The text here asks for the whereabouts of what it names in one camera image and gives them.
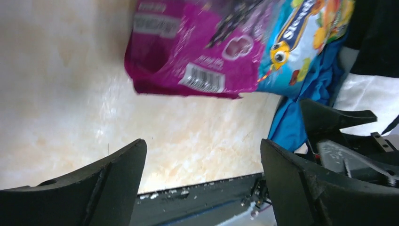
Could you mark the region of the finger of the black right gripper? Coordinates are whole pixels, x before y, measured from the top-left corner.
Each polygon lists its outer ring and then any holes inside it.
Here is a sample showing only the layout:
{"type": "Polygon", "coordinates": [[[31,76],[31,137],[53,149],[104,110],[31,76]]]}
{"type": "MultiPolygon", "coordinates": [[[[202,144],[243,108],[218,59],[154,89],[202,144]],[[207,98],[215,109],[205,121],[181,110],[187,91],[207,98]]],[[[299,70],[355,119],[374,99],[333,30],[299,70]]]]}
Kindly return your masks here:
{"type": "Polygon", "coordinates": [[[300,106],[305,131],[310,141],[340,137],[341,129],[377,121],[377,116],[370,110],[337,110],[311,99],[302,99],[300,106]]]}

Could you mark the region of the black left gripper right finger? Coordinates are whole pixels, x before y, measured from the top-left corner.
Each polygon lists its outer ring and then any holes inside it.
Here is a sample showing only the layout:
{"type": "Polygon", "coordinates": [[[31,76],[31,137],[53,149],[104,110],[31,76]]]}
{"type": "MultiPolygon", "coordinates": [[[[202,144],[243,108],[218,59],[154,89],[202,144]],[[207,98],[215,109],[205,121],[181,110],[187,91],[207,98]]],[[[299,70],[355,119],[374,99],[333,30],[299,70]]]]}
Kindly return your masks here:
{"type": "Polygon", "coordinates": [[[396,226],[399,188],[332,172],[263,139],[261,159],[279,226],[396,226]]]}

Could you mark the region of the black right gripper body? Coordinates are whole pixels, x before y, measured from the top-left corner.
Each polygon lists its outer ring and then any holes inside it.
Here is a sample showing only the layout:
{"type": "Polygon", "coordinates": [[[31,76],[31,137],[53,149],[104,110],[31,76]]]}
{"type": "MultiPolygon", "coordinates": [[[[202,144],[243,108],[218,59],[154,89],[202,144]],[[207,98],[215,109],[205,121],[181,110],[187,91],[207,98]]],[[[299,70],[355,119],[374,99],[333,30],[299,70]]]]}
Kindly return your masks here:
{"type": "Polygon", "coordinates": [[[308,155],[322,167],[382,186],[399,186],[399,137],[322,134],[307,140],[308,155]]]}

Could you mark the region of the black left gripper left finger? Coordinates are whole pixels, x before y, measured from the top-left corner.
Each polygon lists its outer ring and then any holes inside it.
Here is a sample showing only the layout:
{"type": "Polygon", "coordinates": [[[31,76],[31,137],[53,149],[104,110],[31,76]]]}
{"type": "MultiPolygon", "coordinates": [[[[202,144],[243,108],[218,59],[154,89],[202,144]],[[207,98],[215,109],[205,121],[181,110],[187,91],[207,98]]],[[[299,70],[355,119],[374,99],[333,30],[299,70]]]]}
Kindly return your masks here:
{"type": "Polygon", "coordinates": [[[94,163],[40,183],[1,190],[3,226],[127,226],[147,144],[138,139],[94,163]]]}

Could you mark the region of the blue Skittles candy bag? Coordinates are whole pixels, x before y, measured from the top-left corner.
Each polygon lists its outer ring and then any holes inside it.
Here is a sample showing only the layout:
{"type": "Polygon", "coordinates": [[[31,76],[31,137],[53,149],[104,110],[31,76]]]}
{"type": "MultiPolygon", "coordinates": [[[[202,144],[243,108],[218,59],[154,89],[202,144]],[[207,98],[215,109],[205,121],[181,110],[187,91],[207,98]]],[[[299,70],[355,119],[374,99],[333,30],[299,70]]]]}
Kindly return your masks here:
{"type": "Polygon", "coordinates": [[[297,99],[314,59],[347,31],[353,0],[285,0],[266,42],[257,91],[297,99]]]}

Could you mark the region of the purple grape candy bag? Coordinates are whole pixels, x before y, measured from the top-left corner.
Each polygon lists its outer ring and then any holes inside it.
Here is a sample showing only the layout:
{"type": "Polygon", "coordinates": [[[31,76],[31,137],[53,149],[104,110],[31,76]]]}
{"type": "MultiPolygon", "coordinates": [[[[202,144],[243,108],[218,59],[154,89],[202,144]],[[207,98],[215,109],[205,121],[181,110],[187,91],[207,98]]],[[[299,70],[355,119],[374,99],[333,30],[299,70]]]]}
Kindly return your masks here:
{"type": "Polygon", "coordinates": [[[139,94],[236,99],[257,89],[275,0],[139,0],[125,69],[139,94]]]}

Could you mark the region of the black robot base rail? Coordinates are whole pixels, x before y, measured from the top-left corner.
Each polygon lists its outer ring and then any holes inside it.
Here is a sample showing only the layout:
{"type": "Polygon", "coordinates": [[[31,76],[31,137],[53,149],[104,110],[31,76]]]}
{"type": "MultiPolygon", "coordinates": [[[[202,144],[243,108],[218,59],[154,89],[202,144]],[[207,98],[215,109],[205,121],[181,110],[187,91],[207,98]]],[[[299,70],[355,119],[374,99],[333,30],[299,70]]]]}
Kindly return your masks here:
{"type": "Polygon", "coordinates": [[[214,226],[270,203],[263,174],[139,194],[131,226],[214,226]]]}

